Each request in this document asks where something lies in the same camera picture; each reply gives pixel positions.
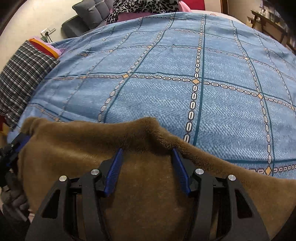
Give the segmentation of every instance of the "denim-patterned bed sheet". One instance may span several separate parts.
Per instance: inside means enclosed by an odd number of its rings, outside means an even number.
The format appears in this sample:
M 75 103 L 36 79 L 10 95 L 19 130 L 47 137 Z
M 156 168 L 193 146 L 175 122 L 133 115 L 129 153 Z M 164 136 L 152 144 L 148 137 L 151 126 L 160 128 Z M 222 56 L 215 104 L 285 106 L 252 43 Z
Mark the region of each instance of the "denim-patterned bed sheet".
M 60 63 L 29 116 L 101 123 L 156 117 L 221 159 L 296 178 L 296 57 L 232 20 L 169 13 L 110 24 L 56 43 Z

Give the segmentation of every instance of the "gray glove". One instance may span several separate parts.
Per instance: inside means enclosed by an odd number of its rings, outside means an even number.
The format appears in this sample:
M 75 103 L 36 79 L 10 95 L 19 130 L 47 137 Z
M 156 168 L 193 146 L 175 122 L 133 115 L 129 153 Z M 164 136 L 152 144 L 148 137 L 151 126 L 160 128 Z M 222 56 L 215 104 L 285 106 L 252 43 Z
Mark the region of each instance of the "gray glove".
M 29 203 L 22 184 L 14 173 L 8 172 L 5 175 L 7 186 L 3 187 L 1 200 L 5 211 L 15 221 L 26 221 L 29 216 Z

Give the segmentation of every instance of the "blanket fold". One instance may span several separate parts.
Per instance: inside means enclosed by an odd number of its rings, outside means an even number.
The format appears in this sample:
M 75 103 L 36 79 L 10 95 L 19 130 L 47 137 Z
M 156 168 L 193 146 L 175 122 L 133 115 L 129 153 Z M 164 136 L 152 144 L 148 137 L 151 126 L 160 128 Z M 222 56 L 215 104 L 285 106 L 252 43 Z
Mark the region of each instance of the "blanket fold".
M 183 240 L 193 201 L 181 192 L 173 172 L 173 148 L 211 175 L 234 174 L 253 200 L 270 239 L 296 205 L 295 180 L 257 174 L 205 153 L 169 133 L 155 118 L 101 124 L 32 117 L 21 131 L 32 136 L 19 154 L 18 166 L 33 211 L 61 175 L 79 177 L 118 148 L 124 150 L 115 193 L 102 200 L 114 241 Z

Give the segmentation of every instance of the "plaid pillow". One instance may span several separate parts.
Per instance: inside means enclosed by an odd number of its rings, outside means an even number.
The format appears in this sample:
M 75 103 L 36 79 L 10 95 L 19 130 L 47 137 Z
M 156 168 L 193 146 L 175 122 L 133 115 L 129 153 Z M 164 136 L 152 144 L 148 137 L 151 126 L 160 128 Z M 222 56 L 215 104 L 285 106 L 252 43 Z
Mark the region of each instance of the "plaid pillow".
M 0 115 L 14 128 L 41 80 L 59 63 L 29 41 L 24 42 L 0 74 Z

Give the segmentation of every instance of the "leopard print blanket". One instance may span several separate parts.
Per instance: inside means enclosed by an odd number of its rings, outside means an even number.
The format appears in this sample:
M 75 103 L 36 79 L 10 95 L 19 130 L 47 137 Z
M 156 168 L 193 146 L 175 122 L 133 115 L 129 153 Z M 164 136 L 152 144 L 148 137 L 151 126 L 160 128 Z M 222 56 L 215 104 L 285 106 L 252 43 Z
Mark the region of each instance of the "leopard print blanket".
M 122 12 L 167 13 L 179 10 L 180 0 L 116 0 L 114 11 L 107 18 L 107 24 L 116 23 Z

